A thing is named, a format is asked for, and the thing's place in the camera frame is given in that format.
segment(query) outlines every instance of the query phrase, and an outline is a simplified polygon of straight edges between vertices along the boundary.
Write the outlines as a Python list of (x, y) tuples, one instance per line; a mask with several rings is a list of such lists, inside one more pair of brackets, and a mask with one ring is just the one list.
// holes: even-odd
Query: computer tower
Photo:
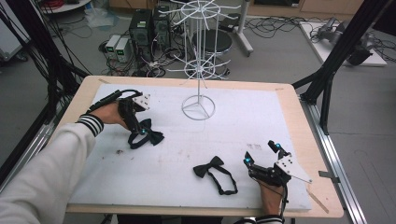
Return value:
[(160, 50), (165, 51), (171, 48), (171, 27), (168, 13), (169, 6), (156, 6), (154, 8), (154, 32), (157, 39), (157, 46)]
[(139, 8), (132, 16), (129, 33), (134, 47), (134, 56), (137, 62), (152, 62), (154, 38), (154, 24), (150, 9)]

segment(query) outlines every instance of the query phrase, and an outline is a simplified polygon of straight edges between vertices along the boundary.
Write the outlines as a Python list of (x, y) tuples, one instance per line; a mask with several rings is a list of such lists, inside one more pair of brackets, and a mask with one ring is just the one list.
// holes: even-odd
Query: white plastic mount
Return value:
[(133, 100), (135, 103), (142, 106), (146, 110), (149, 109), (149, 94), (137, 96), (137, 97), (133, 98)]
[(277, 161), (276, 165), (286, 174), (301, 179), (306, 183), (312, 183), (311, 177), (309, 177), (303, 167), (301, 167), (301, 165), (291, 156), (291, 154)]

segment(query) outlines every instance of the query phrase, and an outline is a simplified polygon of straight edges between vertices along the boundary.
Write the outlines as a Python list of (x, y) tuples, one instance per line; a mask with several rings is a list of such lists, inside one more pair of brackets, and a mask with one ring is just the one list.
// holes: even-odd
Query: black clamp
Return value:
[[(285, 149), (282, 148), (280, 144), (275, 144), (273, 141), (268, 142), (268, 146), (277, 154), (277, 158), (280, 160), (285, 156), (289, 155), (289, 152), (286, 152)], [(274, 163), (274, 167), (264, 168), (259, 165), (254, 164), (253, 158), (251, 158), (250, 154), (246, 152), (244, 164), (247, 167), (248, 175), (253, 179), (258, 179), (260, 181), (265, 182), (268, 185), (281, 187), (286, 185), (289, 180), (291, 180), (291, 176), (282, 171), (276, 163)]]
[[(134, 92), (131, 96), (119, 99), (125, 92)], [(125, 90), (125, 91), (114, 91), (107, 97), (101, 99), (87, 110), (87, 113), (91, 113), (93, 110), (98, 109), (101, 106), (111, 104), (115, 101), (119, 102), (119, 113), (123, 121), (125, 122), (128, 129), (131, 131), (128, 143), (131, 149), (136, 149), (143, 146), (149, 140), (154, 146), (160, 143), (164, 137), (160, 132), (154, 132), (151, 130), (151, 119), (145, 119), (139, 122), (136, 118), (136, 112), (142, 112), (149, 109), (149, 103), (146, 102), (147, 96), (143, 96), (143, 93), (136, 90)], [(134, 139), (138, 135), (145, 135), (145, 137), (137, 143), (133, 143)]]

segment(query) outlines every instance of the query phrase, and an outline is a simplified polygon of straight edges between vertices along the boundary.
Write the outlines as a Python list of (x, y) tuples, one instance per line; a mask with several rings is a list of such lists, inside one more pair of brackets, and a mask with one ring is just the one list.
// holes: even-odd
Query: electronic device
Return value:
[(171, 47), (171, 27), (168, 13), (161, 13), (169, 11), (169, 6), (156, 6), (154, 8), (154, 31), (157, 39), (157, 46), (162, 50)]
[(128, 63), (132, 56), (131, 45), (128, 37), (120, 38), (119, 44), (116, 46), (117, 58), (120, 63)]
[(117, 60), (117, 53), (115, 51), (117, 44), (119, 43), (121, 36), (120, 35), (113, 35), (111, 36), (110, 40), (108, 40), (106, 44), (106, 52), (108, 59)]
[[(333, 30), (335, 17), (329, 19), (329, 21), (322, 25), (318, 29), (318, 38), (327, 39), (333, 45), (335, 45), (338, 40), (343, 35), (344, 31), (349, 25), (349, 21), (341, 22), (335, 30)], [(375, 46), (375, 37), (372, 34), (366, 33), (361, 37), (361, 41), (354, 47), (350, 55), (346, 58), (346, 61), (352, 65), (359, 65), (364, 63), (366, 59), (373, 55), (370, 50)]]
[(134, 12), (129, 26), (129, 33), (134, 47), (136, 62), (146, 63), (153, 61), (151, 47), (154, 37), (154, 24), (150, 9), (139, 8)]

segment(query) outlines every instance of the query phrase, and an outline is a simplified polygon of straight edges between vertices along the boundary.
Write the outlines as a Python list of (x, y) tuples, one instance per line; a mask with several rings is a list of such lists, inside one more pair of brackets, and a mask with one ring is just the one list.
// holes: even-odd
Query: person's arm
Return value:
[(283, 223), (282, 217), (279, 215), (279, 206), (282, 201), (283, 188), (267, 185), (259, 181), (262, 211), (264, 216), (257, 217), (256, 223), (279, 224)]
[(116, 103), (60, 128), (0, 194), (0, 223), (63, 223), (67, 202), (103, 123), (126, 127)]

